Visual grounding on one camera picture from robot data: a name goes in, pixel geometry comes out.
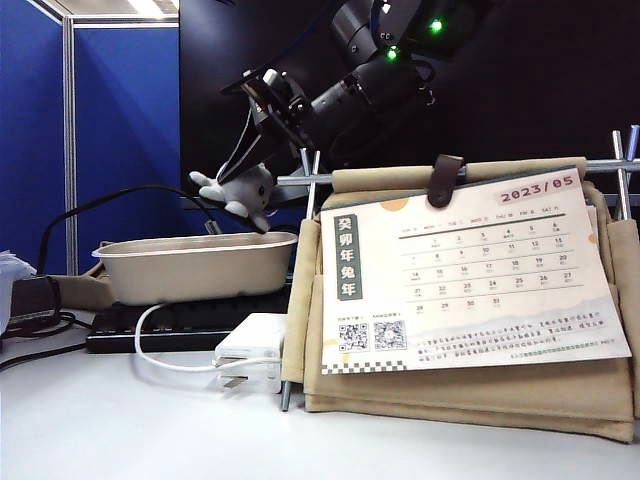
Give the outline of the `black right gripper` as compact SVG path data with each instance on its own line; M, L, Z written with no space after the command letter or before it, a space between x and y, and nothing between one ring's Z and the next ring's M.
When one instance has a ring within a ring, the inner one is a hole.
M275 69L248 70L240 80L219 90L222 95L244 93L249 110L242 133L229 159L220 167L216 180L230 182L268 158L274 143L288 141L296 147L314 148L314 142L304 132L303 117L310 111L311 102L300 85L286 72ZM226 204L200 197L184 195L185 209L220 210L253 232L269 231L251 218L232 213Z

